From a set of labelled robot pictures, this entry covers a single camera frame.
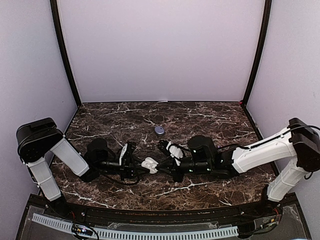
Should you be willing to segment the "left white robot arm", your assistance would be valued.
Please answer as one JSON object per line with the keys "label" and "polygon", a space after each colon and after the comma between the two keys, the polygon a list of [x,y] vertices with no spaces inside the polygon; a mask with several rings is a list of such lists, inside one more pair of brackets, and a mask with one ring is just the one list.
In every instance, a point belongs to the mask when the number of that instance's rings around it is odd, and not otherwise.
{"label": "left white robot arm", "polygon": [[100,172],[90,167],[50,117],[21,125],[16,131],[16,139],[20,160],[27,166],[43,196],[51,202],[51,210],[58,217],[67,218],[71,208],[64,202],[65,197],[52,174],[46,155],[58,157],[85,183],[98,178]]}

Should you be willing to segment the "white earbud charging case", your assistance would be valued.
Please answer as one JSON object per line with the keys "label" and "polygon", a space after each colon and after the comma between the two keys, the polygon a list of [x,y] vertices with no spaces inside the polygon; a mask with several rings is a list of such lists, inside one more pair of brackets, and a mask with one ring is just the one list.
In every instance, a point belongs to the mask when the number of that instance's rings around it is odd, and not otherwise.
{"label": "white earbud charging case", "polygon": [[141,163],[141,166],[143,168],[148,169],[150,174],[156,174],[158,172],[158,164],[159,163],[155,161],[153,158],[146,157],[145,160]]}

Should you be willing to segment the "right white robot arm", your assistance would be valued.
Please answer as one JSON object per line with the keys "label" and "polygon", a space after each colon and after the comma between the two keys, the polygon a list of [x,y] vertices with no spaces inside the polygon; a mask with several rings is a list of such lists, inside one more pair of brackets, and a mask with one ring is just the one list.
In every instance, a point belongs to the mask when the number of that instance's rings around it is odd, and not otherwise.
{"label": "right white robot arm", "polygon": [[166,170],[180,183],[185,174],[209,174],[218,179],[231,179],[258,166],[290,158],[287,166],[268,184],[265,198],[255,205],[255,213],[266,217],[298,182],[320,169],[320,129],[299,118],[278,133],[243,146],[232,143],[216,147],[210,137],[196,135],[187,147],[160,140],[157,147],[167,159],[157,170]]}

